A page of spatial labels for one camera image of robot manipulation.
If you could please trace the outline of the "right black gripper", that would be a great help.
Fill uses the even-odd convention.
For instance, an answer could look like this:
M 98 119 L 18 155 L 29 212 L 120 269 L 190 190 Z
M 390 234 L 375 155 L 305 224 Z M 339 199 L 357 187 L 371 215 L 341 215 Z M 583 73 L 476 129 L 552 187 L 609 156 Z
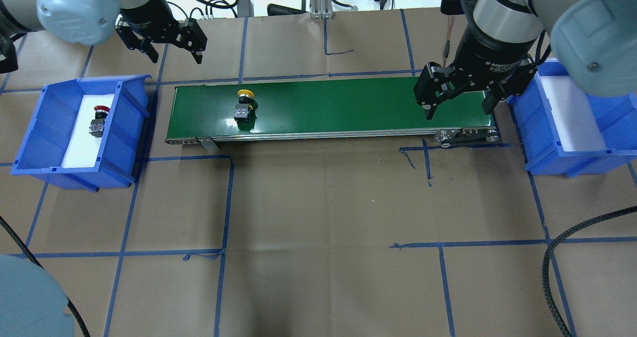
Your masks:
M 468 93 L 485 91 L 482 110 L 485 115 L 509 97 L 522 95 L 537 72 L 529 55 L 535 39 L 522 43 L 498 41 L 477 27 L 467 26 L 456 49 L 453 62 L 443 67 L 428 62 L 416 85 L 416 103 L 425 118 L 432 120 L 439 105 Z

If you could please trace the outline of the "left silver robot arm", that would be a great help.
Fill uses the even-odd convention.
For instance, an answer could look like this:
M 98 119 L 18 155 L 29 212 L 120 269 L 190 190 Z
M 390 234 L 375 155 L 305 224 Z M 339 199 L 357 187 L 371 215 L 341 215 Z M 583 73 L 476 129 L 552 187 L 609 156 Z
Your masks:
M 166 0 L 0 0 L 1 72 L 18 69 L 16 40 L 48 31 L 84 46 L 116 33 L 123 44 L 157 62 L 154 44 L 170 44 L 203 60 L 207 36 L 194 18 L 175 19 Z

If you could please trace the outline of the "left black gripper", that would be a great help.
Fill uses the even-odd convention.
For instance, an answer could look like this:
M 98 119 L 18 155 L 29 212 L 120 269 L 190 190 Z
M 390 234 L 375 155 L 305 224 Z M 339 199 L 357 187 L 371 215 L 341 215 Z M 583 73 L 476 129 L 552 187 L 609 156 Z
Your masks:
M 129 50 L 138 50 L 157 63 L 159 53 L 153 43 L 185 49 L 200 65 L 208 38 L 197 20 L 178 21 L 166 0 L 119 0 L 120 18 L 115 31 Z

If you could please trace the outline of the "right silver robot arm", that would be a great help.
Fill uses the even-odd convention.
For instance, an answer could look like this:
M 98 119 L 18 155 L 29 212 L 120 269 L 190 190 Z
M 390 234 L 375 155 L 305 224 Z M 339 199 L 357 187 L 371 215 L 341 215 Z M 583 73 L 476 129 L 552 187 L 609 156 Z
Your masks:
M 431 120 L 442 103 L 487 91 L 491 114 L 523 94 L 535 69 L 553 54 L 587 94 L 636 91 L 636 0 L 441 0 L 441 13 L 467 25 L 453 62 L 428 62 L 414 87 Z

